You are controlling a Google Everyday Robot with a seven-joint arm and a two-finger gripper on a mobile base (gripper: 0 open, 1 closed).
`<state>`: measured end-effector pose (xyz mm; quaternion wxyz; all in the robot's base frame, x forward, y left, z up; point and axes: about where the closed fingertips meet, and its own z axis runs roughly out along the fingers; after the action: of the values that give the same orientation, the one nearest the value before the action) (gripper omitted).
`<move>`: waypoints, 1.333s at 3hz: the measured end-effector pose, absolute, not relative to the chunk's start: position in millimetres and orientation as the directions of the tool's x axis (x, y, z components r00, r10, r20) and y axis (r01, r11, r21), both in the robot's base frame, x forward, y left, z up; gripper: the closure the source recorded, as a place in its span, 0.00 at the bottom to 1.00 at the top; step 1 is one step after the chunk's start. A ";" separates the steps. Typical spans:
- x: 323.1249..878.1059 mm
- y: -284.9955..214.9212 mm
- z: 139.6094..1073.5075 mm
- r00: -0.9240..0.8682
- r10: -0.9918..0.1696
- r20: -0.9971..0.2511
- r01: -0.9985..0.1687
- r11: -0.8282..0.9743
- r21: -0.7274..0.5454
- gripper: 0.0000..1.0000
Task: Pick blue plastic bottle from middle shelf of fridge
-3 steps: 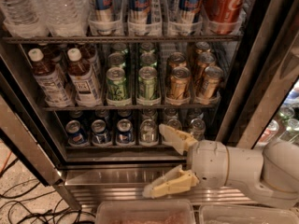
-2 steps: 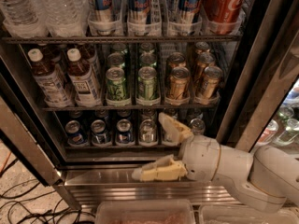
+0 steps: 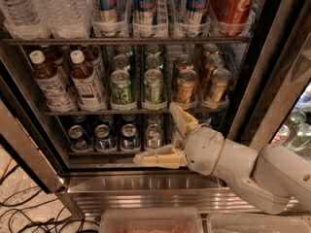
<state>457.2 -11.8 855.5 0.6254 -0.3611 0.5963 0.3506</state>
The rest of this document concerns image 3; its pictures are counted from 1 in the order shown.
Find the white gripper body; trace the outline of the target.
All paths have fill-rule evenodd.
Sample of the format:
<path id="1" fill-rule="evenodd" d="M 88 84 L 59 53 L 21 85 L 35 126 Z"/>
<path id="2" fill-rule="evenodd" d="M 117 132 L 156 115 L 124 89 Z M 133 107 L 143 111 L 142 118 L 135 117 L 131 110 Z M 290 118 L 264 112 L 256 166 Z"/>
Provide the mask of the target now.
<path id="1" fill-rule="evenodd" d="M 221 132 L 210 127 L 198 127 L 187 136 L 184 153 L 188 168 L 204 176 L 210 175 L 224 146 Z"/>

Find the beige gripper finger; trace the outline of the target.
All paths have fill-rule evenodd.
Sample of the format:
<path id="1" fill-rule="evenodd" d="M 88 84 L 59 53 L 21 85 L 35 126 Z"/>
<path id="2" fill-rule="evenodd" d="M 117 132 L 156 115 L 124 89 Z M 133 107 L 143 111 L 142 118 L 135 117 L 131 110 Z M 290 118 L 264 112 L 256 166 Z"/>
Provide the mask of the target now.
<path id="1" fill-rule="evenodd" d="M 170 103 L 169 112 L 183 137 L 199 126 L 198 120 L 175 102 Z"/>
<path id="2" fill-rule="evenodd" d="M 182 150 L 176 150 L 172 145 L 137 153 L 133 157 L 133 162 L 141 167 L 159 167 L 165 169 L 179 169 L 188 165 L 184 152 Z"/>

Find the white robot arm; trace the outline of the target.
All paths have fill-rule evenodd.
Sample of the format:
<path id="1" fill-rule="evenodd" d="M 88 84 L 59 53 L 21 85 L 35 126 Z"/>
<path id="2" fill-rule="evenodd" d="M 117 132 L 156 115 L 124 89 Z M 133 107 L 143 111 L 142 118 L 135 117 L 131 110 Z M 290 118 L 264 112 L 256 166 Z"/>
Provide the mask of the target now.
<path id="1" fill-rule="evenodd" d="M 204 176 L 214 175 L 230 190 L 257 209 L 277 215 L 291 199 L 311 211 L 311 163 L 279 145 L 254 150 L 223 136 L 187 113 L 177 103 L 169 105 L 184 148 L 167 145 L 135 155 L 142 167 L 177 169 L 186 166 Z"/>

